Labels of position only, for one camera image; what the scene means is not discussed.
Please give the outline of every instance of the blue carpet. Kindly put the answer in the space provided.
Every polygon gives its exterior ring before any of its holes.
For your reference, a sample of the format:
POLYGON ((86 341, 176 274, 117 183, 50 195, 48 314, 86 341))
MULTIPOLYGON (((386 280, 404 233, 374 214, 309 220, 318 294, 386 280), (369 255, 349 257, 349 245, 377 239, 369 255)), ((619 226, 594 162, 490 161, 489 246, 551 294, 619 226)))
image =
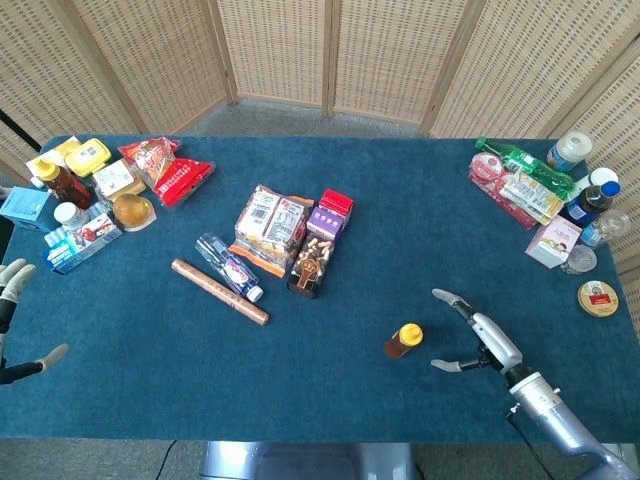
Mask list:
MULTIPOLYGON (((115 152, 138 137, 100 138, 115 152)), ((609 250, 581 277, 527 257, 532 231, 466 178, 472 140, 182 140, 180 156, 215 161, 214 175, 184 205, 156 205, 157 222, 69 275, 45 271, 41 235, 15 230, 6 258, 24 256, 39 272, 6 356, 17 363, 61 342, 72 349, 50 372, 0 390, 0 435, 516 442, 496 372, 429 365, 476 348, 471 330, 431 296, 440 287, 493 317, 600 440, 638 440, 640 349, 626 304, 603 320, 576 302, 590 279, 622 294, 609 250), (180 257, 207 271, 196 238, 212 231, 232 241, 258 183, 316 199, 332 187, 356 201, 318 299, 255 269, 259 305, 272 315, 262 328, 170 269, 180 257), (392 361, 383 343, 409 321, 424 327, 424 344, 392 361)), ((551 145, 518 143, 539 157, 551 145)))

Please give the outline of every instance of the pink box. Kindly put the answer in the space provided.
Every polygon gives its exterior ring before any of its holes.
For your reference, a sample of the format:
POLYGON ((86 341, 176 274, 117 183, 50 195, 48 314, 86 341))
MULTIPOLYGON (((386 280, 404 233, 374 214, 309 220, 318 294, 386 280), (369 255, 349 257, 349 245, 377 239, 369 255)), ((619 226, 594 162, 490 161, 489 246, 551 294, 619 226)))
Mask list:
POLYGON ((513 174, 507 172, 500 159, 492 153, 478 153, 471 159, 469 179, 493 198, 504 211, 518 220, 520 225, 527 229, 533 228, 538 223, 536 219, 499 193, 506 183, 507 175, 513 174))
POLYGON ((566 262, 569 252, 578 241, 582 229, 562 217, 553 217, 549 225, 540 226, 525 250, 547 268, 566 262))

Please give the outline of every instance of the brown bottle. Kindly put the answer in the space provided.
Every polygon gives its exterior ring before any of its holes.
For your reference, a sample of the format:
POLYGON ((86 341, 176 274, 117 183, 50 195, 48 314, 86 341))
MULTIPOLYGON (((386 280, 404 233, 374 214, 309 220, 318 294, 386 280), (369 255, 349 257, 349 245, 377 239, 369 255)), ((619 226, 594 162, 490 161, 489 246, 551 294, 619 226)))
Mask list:
POLYGON ((422 329, 415 323, 407 323, 384 342, 384 351, 391 358, 400 358, 422 341, 422 329))
POLYGON ((53 190, 61 202, 71 202, 84 210, 91 205, 91 192, 64 167, 40 158, 34 160, 34 173, 53 190))

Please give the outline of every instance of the robotic arm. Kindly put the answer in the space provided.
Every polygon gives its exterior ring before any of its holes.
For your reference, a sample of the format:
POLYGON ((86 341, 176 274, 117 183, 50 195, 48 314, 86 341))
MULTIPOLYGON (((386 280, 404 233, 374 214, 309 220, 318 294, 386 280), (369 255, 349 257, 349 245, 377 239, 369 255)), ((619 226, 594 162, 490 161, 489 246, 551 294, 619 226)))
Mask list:
POLYGON ((13 383, 29 375, 44 372, 47 368, 58 363, 69 350, 69 345, 63 343, 44 358, 12 367, 6 366, 4 346, 11 319, 18 305, 18 297, 22 289, 35 273, 35 265, 27 265, 24 258, 15 260, 7 267, 0 265, 0 385, 13 383))
POLYGON ((607 450, 569 410, 558 396, 560 390, 553 389, 539 372, 523 363, 520 350, 493 320, 453 293, 436 288, 433 295, 455 308, 473 329, 480 342, 480 356, 468 362, 432 360, 431 365, 445 372, 491 365, 507 379, 509 393, 518 402, 511 409, 513 413, 522 407, 561 453, 598 458, 599 464, 580 480, 638 480, 638 474, 607 450))

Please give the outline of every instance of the yellow lid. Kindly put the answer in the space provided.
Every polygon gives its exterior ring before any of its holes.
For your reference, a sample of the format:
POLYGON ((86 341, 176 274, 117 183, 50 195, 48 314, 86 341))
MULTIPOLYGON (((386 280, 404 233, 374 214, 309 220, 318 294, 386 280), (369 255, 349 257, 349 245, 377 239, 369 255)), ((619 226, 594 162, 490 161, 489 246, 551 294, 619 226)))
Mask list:
POLYGON ((422 329, 415 323, 407 323, 400 329, 400 342, 407 347, 415 347, 422 341, 422 329))
POLYGON ((618 310, 618 294, 607 283, 591 281, 578 290, 578 303, 594 317, 608 317, 618 310))
POLYGON ((40 180, 45 182, 53 180, 60 174, 60 167, 56 164, 47 162, 40 157, 36 157, 27 163, 29 170, 40 180))
POLYGON ((97 138, 87 140, 65 157, 67 166, 79 177, 86 177, 105 166, 111 152, 97 138))

